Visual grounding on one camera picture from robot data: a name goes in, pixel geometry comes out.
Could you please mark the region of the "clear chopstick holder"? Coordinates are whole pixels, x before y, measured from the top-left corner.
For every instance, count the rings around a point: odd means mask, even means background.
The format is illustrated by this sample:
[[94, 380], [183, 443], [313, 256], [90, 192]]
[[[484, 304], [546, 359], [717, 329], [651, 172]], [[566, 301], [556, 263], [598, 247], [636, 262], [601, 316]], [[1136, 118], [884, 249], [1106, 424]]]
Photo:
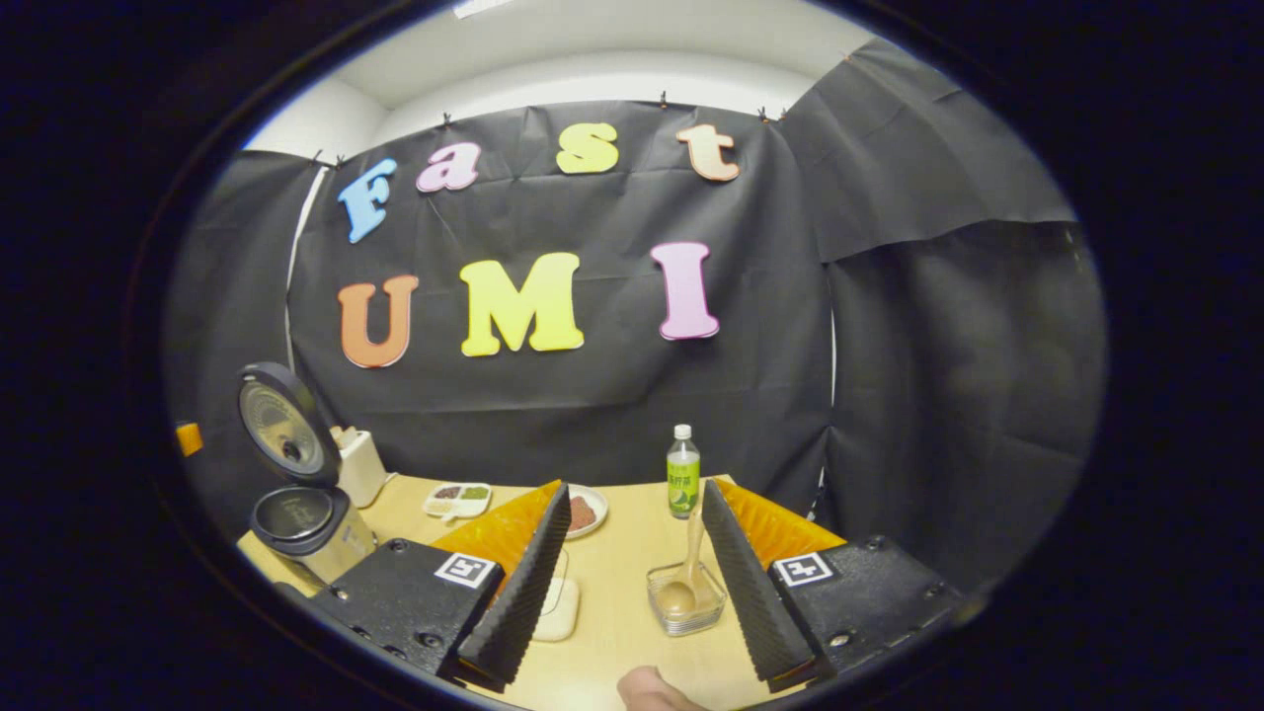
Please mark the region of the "clear chopstick holder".
[[727, 603], [727, 593], [720, 586], [719, 579], [713, 576], [712, 571], [705, 563], [698, 564], [698, 576], [695, 578], [698, 595], [702, 595], [699, 602], [688, 614], [685, 612], [667, 612], [659, 602], [660, 590], [667, 587], [676, 576], [678, 571], [681, 571], [683, 562], [667, 566], [659, 566], [651, 568], [646, 573], [647, 584], [647, 602], [653, 617], [659, 621], [659, 626], [664, 630], [667, 636], [686, 636], [689, 634], [700, 633], [714, 628], [724, 611]]

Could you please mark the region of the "white round plate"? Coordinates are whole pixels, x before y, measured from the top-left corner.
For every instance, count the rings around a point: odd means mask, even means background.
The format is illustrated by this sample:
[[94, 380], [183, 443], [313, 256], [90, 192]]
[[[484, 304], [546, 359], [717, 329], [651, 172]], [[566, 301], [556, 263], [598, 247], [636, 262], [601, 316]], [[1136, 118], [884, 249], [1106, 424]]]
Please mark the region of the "white round plate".
[[586, 487], [578, 483], [569, 483], [568, 492], [570, 498], [573, 498], [573, 496], [581, 496], [586, 498], [588, 504], [592, 505], [592, 509], [594, 509], [594, 511], [597, 512], [597, 521], [592, 522], [592, 526], [581, 529], [581, 531], [566, 533], [566, 539], [574, 540], [578, 539], [578, 536], [586, 536], [593, 531], [597, 531], [603, 525], [603, 522], [605, 521], [605, 515], [609, 512], [609, 505], [608, 501], [605, 500], [605, 496], [602, 495], [600, 491], [592, 490], [592, 487]]

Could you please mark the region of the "clear rice container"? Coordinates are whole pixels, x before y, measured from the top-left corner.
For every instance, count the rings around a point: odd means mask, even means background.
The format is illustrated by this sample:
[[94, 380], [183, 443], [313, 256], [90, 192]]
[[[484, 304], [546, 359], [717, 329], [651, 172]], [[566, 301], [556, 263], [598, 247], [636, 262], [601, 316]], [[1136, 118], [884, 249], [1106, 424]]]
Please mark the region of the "clear rice container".
[[533, 626], [532, 641], [560, 643], [573, 636], [581, 609], [581, 584], [573, 571], [573, 557], [569, 550], [559, 553], [549, 590]]

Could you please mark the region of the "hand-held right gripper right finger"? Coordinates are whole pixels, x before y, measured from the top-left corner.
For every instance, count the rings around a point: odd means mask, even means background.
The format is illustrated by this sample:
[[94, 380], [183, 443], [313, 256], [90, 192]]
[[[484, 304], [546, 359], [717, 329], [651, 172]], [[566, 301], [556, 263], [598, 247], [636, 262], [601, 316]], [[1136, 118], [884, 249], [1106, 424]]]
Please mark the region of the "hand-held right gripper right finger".
[[948, 628], [964, 601], [890, 536], [848, 543], [728, 479], [707, 482], [702, 521], [771, 691], [872, 676]]

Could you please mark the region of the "white toaster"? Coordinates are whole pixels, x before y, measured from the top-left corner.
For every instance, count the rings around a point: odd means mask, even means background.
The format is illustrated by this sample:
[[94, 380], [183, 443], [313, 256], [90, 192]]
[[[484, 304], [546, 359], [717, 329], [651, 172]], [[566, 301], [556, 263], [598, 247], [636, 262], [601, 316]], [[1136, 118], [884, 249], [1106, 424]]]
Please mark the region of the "white toaster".
[[374, 504], [388, 479], [372, 431], [334, 425], [330, 434], [343, 455], [336, 486], [348, 493], [356, 509], [367, 509]]

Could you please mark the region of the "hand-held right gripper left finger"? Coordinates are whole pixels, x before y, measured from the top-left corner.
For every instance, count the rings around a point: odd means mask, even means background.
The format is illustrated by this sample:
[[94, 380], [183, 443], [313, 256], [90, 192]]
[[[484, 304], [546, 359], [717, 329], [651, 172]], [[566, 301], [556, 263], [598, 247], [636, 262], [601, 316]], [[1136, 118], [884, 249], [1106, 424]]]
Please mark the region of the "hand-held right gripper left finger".
[[313, 611], [401, 665], [502, 691], [514, 682], [573, 522], [562, 481], [431, 544], [393, 536], [320, 590]]

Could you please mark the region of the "black backdrop cloth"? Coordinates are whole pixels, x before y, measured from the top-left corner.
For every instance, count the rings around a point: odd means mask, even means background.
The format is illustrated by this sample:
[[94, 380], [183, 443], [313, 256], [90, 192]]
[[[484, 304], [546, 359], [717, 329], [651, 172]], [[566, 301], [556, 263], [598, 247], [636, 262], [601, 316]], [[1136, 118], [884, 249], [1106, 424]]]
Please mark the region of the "black backdrop cloth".
[[321, 172], [228, 164], [163, 318], [171, 416], [224, 536], [281, 478], [238, 369], [298, 369], [386, 468], [664, 483], [688, 424], [731, 474], [959, 590], [1047, 534], [1106, 369], [1087, 239], [956, 81], [868, 40], [775, 124], [573, 101], [402, 135]]

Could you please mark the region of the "white divided bean dish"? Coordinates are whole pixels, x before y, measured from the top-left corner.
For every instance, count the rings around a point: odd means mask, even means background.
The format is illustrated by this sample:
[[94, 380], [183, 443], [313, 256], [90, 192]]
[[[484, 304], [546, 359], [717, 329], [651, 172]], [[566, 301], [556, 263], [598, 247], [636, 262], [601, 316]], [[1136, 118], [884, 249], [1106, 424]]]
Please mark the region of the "white divided bean dish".
[[492, 496], [487, 483], [439, 483], [423, 500], [423, 512], [445, 521], [477, 517], [489, 509]]

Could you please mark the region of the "green tea bottle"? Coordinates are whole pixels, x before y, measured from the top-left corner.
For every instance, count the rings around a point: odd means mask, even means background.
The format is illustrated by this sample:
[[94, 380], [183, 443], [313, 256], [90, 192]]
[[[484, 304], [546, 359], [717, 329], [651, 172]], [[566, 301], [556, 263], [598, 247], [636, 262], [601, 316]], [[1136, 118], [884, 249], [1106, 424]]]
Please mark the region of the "green tea bottle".
[[691, 442], [691, 426], [678, 424], [667, 450], [667, 505], [672, 517], [686, 520], [696, 509], [700, 478], [702, 454]]

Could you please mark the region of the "wooden spoon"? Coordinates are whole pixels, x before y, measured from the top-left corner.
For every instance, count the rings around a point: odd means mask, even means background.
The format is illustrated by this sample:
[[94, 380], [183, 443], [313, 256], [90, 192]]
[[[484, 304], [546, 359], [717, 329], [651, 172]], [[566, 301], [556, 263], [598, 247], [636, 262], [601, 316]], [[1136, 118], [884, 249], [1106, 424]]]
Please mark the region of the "wooden spoon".
[[688, 545], [683, 564], [678, 568], [675, 576], [667, 581], [667, 584], [664, 584], [664, 588], [659, 590], [659, 595], [656, 595], [656, 603], [659, 603], [660, 612], [669, 620], [688, 617], [698, 607], [699, 592], [696, 578], [703, 533], [702, 505], [696, 505], [695, 509], [691, 509], [688, 521]]

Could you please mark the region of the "grey rice cooker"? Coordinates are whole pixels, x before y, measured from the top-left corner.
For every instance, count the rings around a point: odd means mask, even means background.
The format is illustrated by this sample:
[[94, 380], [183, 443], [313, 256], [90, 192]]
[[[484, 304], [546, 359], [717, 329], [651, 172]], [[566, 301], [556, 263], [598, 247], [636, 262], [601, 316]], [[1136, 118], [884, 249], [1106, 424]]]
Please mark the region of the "grey rice cooker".
[[236, 374], [241, 428], [281, 490], [253, 505], [250, 531], [283, 559], [332, 584], [375, 550], [375, 534], [343, 490], [343, 452], [315, 395], [276, 361], [257, 361]]

